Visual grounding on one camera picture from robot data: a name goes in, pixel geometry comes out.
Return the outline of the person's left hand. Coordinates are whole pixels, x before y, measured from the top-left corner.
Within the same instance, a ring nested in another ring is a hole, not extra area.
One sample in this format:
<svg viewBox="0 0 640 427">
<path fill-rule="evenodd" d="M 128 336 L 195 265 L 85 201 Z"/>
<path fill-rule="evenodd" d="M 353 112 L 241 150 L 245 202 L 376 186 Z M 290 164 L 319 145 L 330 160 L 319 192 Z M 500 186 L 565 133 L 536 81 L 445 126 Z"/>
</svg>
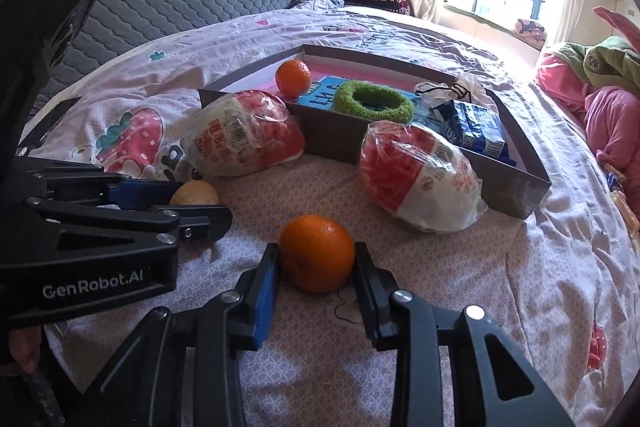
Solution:
<svg viewBox="0 0 640 427">
<path fill-rule="evenodd" d="M 3 367 L 7 374 L 32 374 L 40 359 L 41 329 L 14 329 L 9 332 L 9 351 L 12 362 Z"/>
</svg>

